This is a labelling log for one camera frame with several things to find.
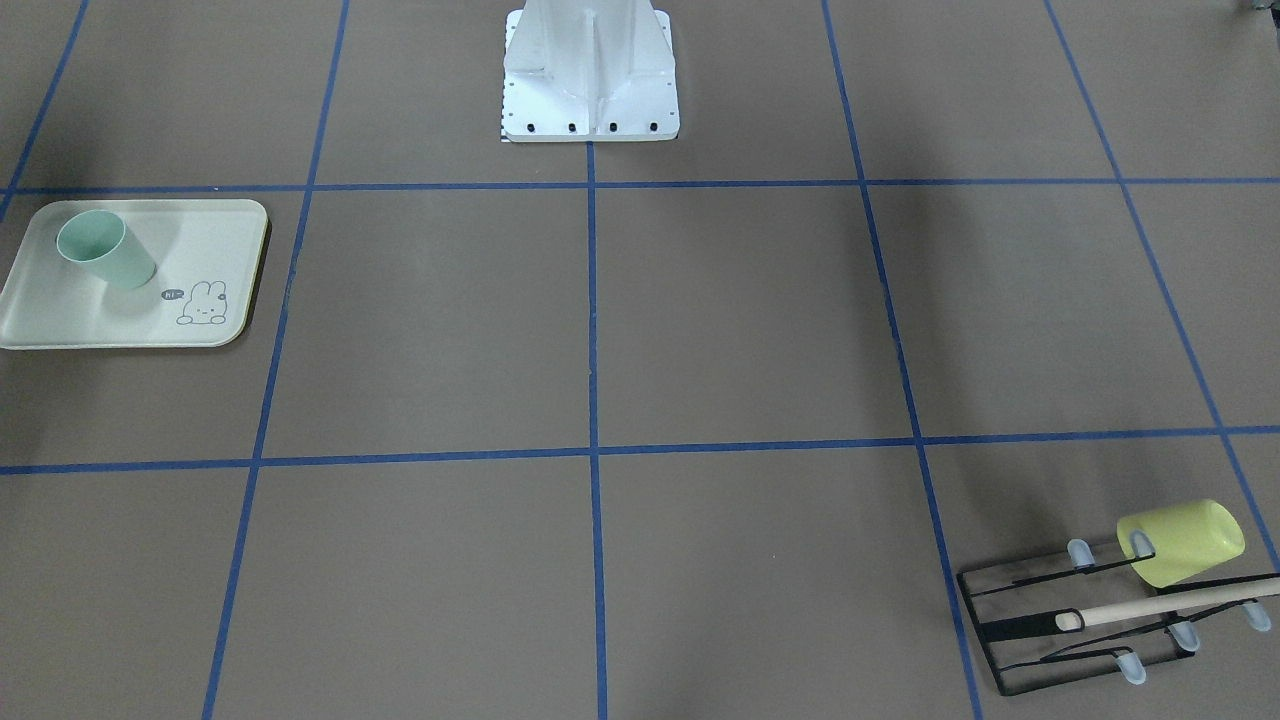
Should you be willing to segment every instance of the plastic cup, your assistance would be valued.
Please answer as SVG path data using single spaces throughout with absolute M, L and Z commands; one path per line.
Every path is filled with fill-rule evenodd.
M 58 252 L 108 284 L 132 290 L 156 273 L 137 236 L 109 210 L 86 210 L 58 231 Z
M 1129 536 L 1142 530 L 1156 556 L 1133 564 L 1152 587 L 1164 588 L 1203 573 L 1244 552 L 1244 532 L 1235 518 L 1212 500 L 1197 500 L 1121 518 L 1116 538 L 1134 557 Z

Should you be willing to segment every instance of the yellow cup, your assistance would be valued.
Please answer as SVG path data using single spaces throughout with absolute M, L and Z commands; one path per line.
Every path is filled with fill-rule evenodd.
M 1197 500 L 1121 518 L 1116 538 L 1125 557 L 1134 557 L 1129 536 L 1142 530 L 1156 556 L 1133 564 L 1143 580 L 1164 588 L 1226 562 L 1244 552 L 1244 533 L 1235 518 L 1212 500 Z

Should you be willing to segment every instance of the white tray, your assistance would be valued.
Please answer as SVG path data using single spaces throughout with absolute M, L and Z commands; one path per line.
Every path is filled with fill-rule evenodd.
M 64 260 L 58 229 L 77 213 L 110 210 L 156 261 L 119 290 Z M 266 209 L 252 200 L 64 200 L 27 225 L 0 291 L 0 347 L 216 347 L 248 319 Z

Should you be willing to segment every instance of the blue grid line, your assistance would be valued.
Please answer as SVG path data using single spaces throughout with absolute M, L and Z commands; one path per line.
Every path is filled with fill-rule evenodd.
M 1231 436 L 1276 436 L 1280 425 L 1229 425 Z M 1129 430 L 1078 430 L 1053 433 L 1004 433 L 974 436 L 923 436 L 927 446 L 1018 445 L 1037 442 L 1091 442 L 1138 438 L 1217 437 L 1217 428 L 1153 428 Z M 657 445 L 602 445 L 600 456 L 678 455 L 698 452 L 765 452 L 795 450 L 850 450 L 863 447 L 911 447 L 914 437 L 785 439 L 758 442 L 690 442 Z M 397 462 L 462 462 L 472 460 L 529 460 L 538 457 L 590 457 L 590 447 L 534 447 L 516 450 L 453 450 L 434 452 L 387 452 L 357 455 L 282 455 L 275 457 L 225 457 L 212 460 L 142 460 L 125 462 L 67 462 L 51 465 L 0 465 L 0 477 L 64 475 L 76 473 L 146 473 L 165 470 L 314 468 L 326 465 L 390 465 Z
M 654 190 L 701 187 L 850 187 L 856 179 L 701 179 L 701 181 L 602 181 L 600 190 Z
M 333 102 L 334 86 L 338 81 L 338 65 L 342 59 L 342 42 L 347 32 L 347 17 L 351 10 L 351 0 L 342 0 L 342 10 L 338 15 L 338 29 L 333 41 L 333 54 L 329 60 L 329 76 L 325 83 L 324 101 L 320 104 L 320 119 L 316 124 L 315 145 L 311 149 L 311 168 L 307 172 L 307 186 L 314 186 L 316 173 L 320 168 L 320 155 L 324 150 L 325 127 L 329 120 L 329 106 Z M 223 656 L 227 651 L 227 638 L 230 633 L 232 612 L 236 606 L 236 592 L 239 585 L 241 562 L 244 559 L 244 542 L 248 537 L 250 518 L 253 512 L 253 497 L 257 492 L 257 475 L 262 460 L 262 446 L 266 442 L 266 428 L 271 416 L 271 401 L 275 396 L 275 379 L 280 368 L 280 354 L 284 348 L 284 333 L 289 320 L 289 295 L 293 291 L 293 281 L 298 270 L 298 256 L 302 254 L 302 241 L 306 236 L 307 218 L 311 213 L 312 191 L 307 190 L 302 197 L 302 209 L 298 215 L 298 229 L 293 238 L 293 252 L 289 258 L 289 274 L 284 283 L 284 297 L 280 301 L 280 318 L 276 323 L 275 346 L 271 350 L 271 365 L 268 370 L 266 387 L 262 391 L 262 410 L 259 418 L 257 434 L 253 441 L 252 465 L 248 470 L 248 479 L 244 482 L 244 501 L 241 506 L 239 525 L 236 530 L 236 546 L 232 550 L 230 568 L 227 574 L 227 593 L 223 597 L 223 611 L 218 623 L 218 638 L 214 642 L 214 657 L 209 669 L 209 685 L 205 691 L 205 705 L 201 714 L 202 720 L 212 720 L 214 705 L 218 700 L 218 685 L 221 679 Z
M 1142 243 L 1143 252 L 1147 255 L 1147 263 L 1151 265 L 1151 272 L 1156 278 L 1156 284 L 1160 286 L 1160 293 L 1165 299 L 1165 306 L 1169 309 L 1169 315 L 1174 320 L 1174 327 L 1178 329 L 1178 338 L 1181 341 L 1183 350 L 1187 352 L 1187 360 L 1190 363 L 1192 372 L 1196 375 L 1196 382 L 1199 384 L 1201 395 L 1204 396 L 1204 405 L 1208 406 L 1210 416 L 1213 419 L 1213 427 L 1217 429 L 1217 434 L 1222 441 L 1222 448 L 1226 451 L 1226 457 L 1231 464 L 1231 470 L 1235 473 L 1235 479 L 1240 486 L 1240 493 L 1244 496 L 1244 501 L 1249 506 L 1249 512 L 1253 515 L 1253 521 L 1257 524 L 1258 533 L 1262 536 L 1262 543 L 1267 548 L 1267 555 L 1271 556 L 1271 566 L 1280 570 L 1280 555 L 1276 553 L 1276 546 L 1271 539 L 1271 532 L 1267 528 L 1266 520 L 1262 518 L 1262 510 L 1258 507 L 1257 498 L 1253 496 L 1253 489 L 1249 487 L 1249 480 L 1244 475 L 1244 469 L 1240 466 L 1240 462 L 1235 456 L 1235 447 L 1231 445 L 1231 438 L 1226 432 L 1226 425 L 1222 421 L 1222 415 L 1219 411 L 1217 402 L 1213 401 L 1213 393 L 1210 391 L 1208 380 L 1204 378 L 1204 372 L 1201 368 L 1199 359 L 1196 356 L 1196 350 L 1192 347 L 1190 336 L 1187 332 L 1187 327 L 1183 324 L 1181 315 L 1178 313 L 1178 306 L 1174 304 L 1174 296 L 1169 290 L 1169 284 L 1165 282 L 1165 273 L 1160 269 L 1160 261 L 1156 259 L 1156 251 L 1151 245 L 1151 240 L 1147 237 L 1147 229 L 1142 223 L 1142 218 L 1138 215 L 1138 208 L 1133 201 L 1133 193 L 1129 191 L 1128 181 L 1120 172 L 1120 164 L 1116 161 L 1111 141 L 1107 140 L 1107 133 L 1102 128 L 1102 118 L 1098 115 L 1098 110 L 1093 105 L 1093 99 L 1089 96 L 1089 91 L 1084 86 L 1084 76 L 1080 74 L 1080 68 L 1075 61 L 1075 55 L 1071 53 L 1071 46 L 1066 40 L 1066 32 L 1062 29 L 1062 23 L 1059 22 L 1057 13 L 1053 10 L 1052 0 L 1043 0 L 1043 3 L 1050 20 L 1053 23 L 1053 32 L 1057 33 L 1057 40 L 1062 46 L 1062 54 L 1066 56 L 1066 61 L 1071 68 L 1071 76 L 1075 78 L 1075 85 L 1080 92 L 1080 97 L 1084 99 L 1084 105 L 1088 108 L 1089 117 L 1093 119 L 1093 127 L 1098 133 L 1098 140 L 1102 141 L 1102 150 L 1106 152 L 1107 161 L 1111 163 L 1111 170 L 1115 173 L 1116 181 L 1120 183 L 1120 192 L 1124 195 L 1125 206 L 1129 209 L 1129 217 L 1133 220 L 1134 229 L 1138 231 L 1138 240 Z
M 1280 425 L 1228 425 L 1226 434 L 1231 436 L 1271 436 L 1280 434 Z
M 0 222 L 4 222 L 5 214 L 9 211 L 9 202 L 13 200 L 14 191 L 18 187 L 18 182 L 22 179 L 23 170 L 27 169 L 27 163 L 31 160 L 31 151 L 36 147 L 36 137 L 40 135 L 40 127 L 45 124 L 45 115 L 49 114 L 50 105 L 54 104 L 54 94 L 58 92 L 58 83 L 63 79 L 63 72 L 67 70 L 67 63 L 72 58 L 72 50 L 76 47 L 76 40 L 79 38 L 81 27 L 84 24 L 84 14 L 88 12 L 90 0 L 81 0 L 81 6 L 76 12 L 76 22 L 72 23 L 72 31 L 67 36 L 67 44 L 63 46 L 63 54 L 58 58 L 58 67 L 54 69 L 54 77 L 49 81 L 49 88 L 45 90 L 45 99 L 40 102 L 40 110 L 36 111 L 36 119 L 31 123 L 31 132 L 27 133 L 27 142 L 22 146 L 22 154 L 18 155 L 18 165 L 13 169 L 13 177 L 9 178 L 9 186 L 5 191 L 4 199 L 0 199 Z
M 430 190 L 585 190 L 586 182 L 347 182 L 312 186 L 316 192 L 385 192 Z
M 262 468 L 316 468 L 325 465 L 393 465 L 397 462 L 461 462 L 470 460 L 529 460 L 534 457 L 586 457 L 588 447 L 535 447 L 530 450 L 454 450 L 442 452 L 388 452 L 378 455 L 302 455 L 262 457 Z
M 836 28 L 831 19 L 831 5 L 828 0 L 822 0 L 823 20 L 827 24 L 827 42 L 831 46 L 831 61 L 836 70 L 836 85 L 840 88 L 840 100 L 845 110 L 845 122 L 849 131 L 849 145 L 854 155 L 854 165 L 858 169 L 858 179 L 863 181 L 859 193 L 863 199 L 863 210 L 867 214 L 867 231 L 870 236 L 872 252 L 876 255 L 876 273 L 879 275 L 881 287 L 884 293 L 884 314 L 888 319 L 890 334 L 893 338 L 893 347 L 897 352 L 897 366 L 902 380 L 902 396 L 906 401 L 906 414 L 911 420 L 911 439 L 915 446 L 916 461 L 920 466 L 920 479 L 924 484 L 924 498 L 929 506 L 929 520 L 933 525 L 933 541 L 938 551 L 938 562 L 942 570 L 942 583 L 947 589 L 947 603 L 951 607 L 951 625 L 955 630 L 956 646 L 960 652 L 960 662 L 964 667 L 965 687 L 969 691 L 969 705 L 973 710 L 974 720 L 982 720 L 982 701 L 978 697 L 978 683 L 974 678 L 973 660 L 969 653 L 969 638 L 965 634 L 964 619 L 960 614 L 960 601 L 955 587 L 955 573 L 951 568 L 951 555 L 947 552 L 947 539 L 942 529 L 942 514 L 938 510 L 937 496 L 933 492 L 933 474 L 929 470 L 929 459 L 925 452 L 923 433 L 920 432 L 920 416 L 915 406 L 915 395 L 911 391 L 911 374 L 906 365 L 906 354 L 902 350 L 902 336 L 899 332 L 897 314 L 893 310 L 893 293 L 890 288 L 888 272 L 884 268 L 884 255 L 881 249 L 879 231 L 876 225 L 876 210 L 872 206 L 870 190 L 865 182 L 867 174 L 863 169 L 861 151 L 858 143 L 858 131 L 854 126 L 852 106 L 849 102 L 849 94 L 845 90 L 845 70 L 840 61 L 840 47 L 836 42 Z
M 59 465 L 0 465 L 0 477 L 69 475 L 76 473 L 146 473 L 156 470 L 209 470 L 248 468 L 248 459 L 227 460 L 150 460 L 140 462 L 65 462 Z
M 910 447 L 914 438 L 785 439 L 765 442 L 689 442 L 669 445 L 611 445 L 600 455 L 677 455 L 684 452 L 765 452 L 776 450 L 847 450 L 854 447 Z
M 956 184 L 1116 184 L 1115 178 L 884 178 L 872 187 L 950 187 Z
M 1079 442 L 1105 439 L 1217 437 L 1217 428 L 1156 428 L 1135 430 L 1079 430 L 1059 433 L 1005 433 L 979 436 L 932 436 L 924 445 L 1000 445 L 1020 442 Z
M 306 184 L 122 184 L 115 187 L 19 187 L 14 195 L 177 195 L 214 192 L 302 192 Z
M 595 143 L 586 143 L 588 434 L 591 466 L 591 560 L 595 578 L 595 714 L 609 717 L 609 675 L 604 607 L 604 521 L 600 501 L 600 382 L 595 255 Z
M 1125 184 L 1280 184 L 1280 178 L 1130 178 Z
M 799 179 L 695 179 L 695 181 L 598 181 L 596 190 L 732 188 L 732 187 L 954 187 L 954 186 L 1075 186 L 1075 184 L 1280 184 L 1280 178 L 799 178 Z M 67 186 L 5 188 L 5 196 L 19 195 L 180 195 L 255 192 L 429 192 L 438 190 L 585 190 L 585 181 L 547 182 L 346 182 L 275 184 L 154 184 L 154 186 Z

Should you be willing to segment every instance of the floor tile square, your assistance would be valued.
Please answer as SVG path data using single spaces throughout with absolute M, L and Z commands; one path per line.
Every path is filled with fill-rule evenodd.
M 1280 55 L 1236 0 L 1053 3 L 1126 177 L 1280 176 Z
M 598 204 L 602 442 L 911 433 L 856 190 Z
M 197 717 L 244 470 L 4 478 L 0 717 Z
M 56 200 L 24 195 L 9 208 L 0 274 L 31 217 Z M 302 196 L 253 200 L 271 224 L 244 332 L 211 348 L 0 350 L 0 465 L 252 455 Z
M 837 0 L 870 178 L 1111 177 L 1039 3 Z
M 680 137 L 596 146 L 602 181 L 852 178 L 818 3 L 666 0 Z
M 605 457 L 600 473 L 609 717 L 968 711 L 913 450 Z
M 1280 423 L 1280 186 L 1132 190 L 1224 421 Z
M 594 717 L 584 459 L 264 470 L 216 716 Z
M 0 184 L 18 167 L 78 9 L 76 0 L 0 5 Z
M 268 455 L 585 446 L 585 208 L 584 191 L 317 193 Z
M 1119 188 L 872 197 L 925 434 L 1212 424 Z
M 92 3 L 22 186 L 306 182 L 337 27 L 337 3 Z
M 1075 537 L 1114 542 L 1115 523 L 1125 515 L 1204 497 L 1235 516 L 1247 546 L 1243 556 L 1210 573 L 1274 571 L 1216 437 L 970 445 L 931 447 L 928 455 L 957 571 L 1051 552 L 1065 556 L 1066 541 Z M 1263 602 L 1272 616 L 1280 612 L 1276 598 Z M 1280 660 L 1272 638 L 1249 629 L 1238 611 L 1197 628 L 1203 650 L 1193 659 L 1151 666 L 1142 688 L 1107 675 L 1012 698 L 996 693 L 970 630 L 983 716 L 1078 717 L 1084 707 L 1133 720 L 1212 717 L 1230 707 L 1233 716 L 1271 717 L 1280 701 L 1271 680 Z
M 518 0 L 352 4 L 321 182 L 584 181 L 584 145 L 502 142 Z

